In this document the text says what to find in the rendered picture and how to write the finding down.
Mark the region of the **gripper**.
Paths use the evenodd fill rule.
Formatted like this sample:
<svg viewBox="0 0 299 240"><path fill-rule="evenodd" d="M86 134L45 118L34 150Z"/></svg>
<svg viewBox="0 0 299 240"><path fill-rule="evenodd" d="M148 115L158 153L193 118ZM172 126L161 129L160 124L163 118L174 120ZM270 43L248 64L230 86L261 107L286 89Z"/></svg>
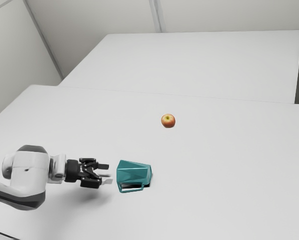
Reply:
<svg viewBox="0 0 299 240"><path fill-rule="evenodd" d="M65 166L65 179L67 183L75 183L79 178L81 168L85 171L94 171L96 169L108 170L109 165L99 163L95 158L80 158L79 162L74 159L68 159ZM80 187L98 189L101 185L112 184L114 178L110 174L94 174L82 176L80 178Z"/></svg>

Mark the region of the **teal faceted mug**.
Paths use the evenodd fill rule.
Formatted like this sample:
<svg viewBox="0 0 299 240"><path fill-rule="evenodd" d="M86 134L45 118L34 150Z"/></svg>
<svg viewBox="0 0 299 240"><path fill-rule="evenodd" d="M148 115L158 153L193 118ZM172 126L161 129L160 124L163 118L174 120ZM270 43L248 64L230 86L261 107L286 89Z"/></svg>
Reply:
<svg viewBox="0 0 299 240"><path fill-rule="evenodd" d="M142 191L150 186L152 167L149 164L120 160L116 168L116 183L120 193Z"/></svg>

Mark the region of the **red yellow apple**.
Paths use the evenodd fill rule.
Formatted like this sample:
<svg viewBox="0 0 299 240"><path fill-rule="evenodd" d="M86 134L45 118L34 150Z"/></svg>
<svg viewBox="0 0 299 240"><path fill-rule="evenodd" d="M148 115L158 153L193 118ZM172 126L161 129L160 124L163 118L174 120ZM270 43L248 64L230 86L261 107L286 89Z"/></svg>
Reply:
<svg viewBox="0 0 299 240"><path fill-rule="evenodd" d="M172 114L166 113L161 117L161 124L165 128L173 128L176 124L176 119Z"/></svg>

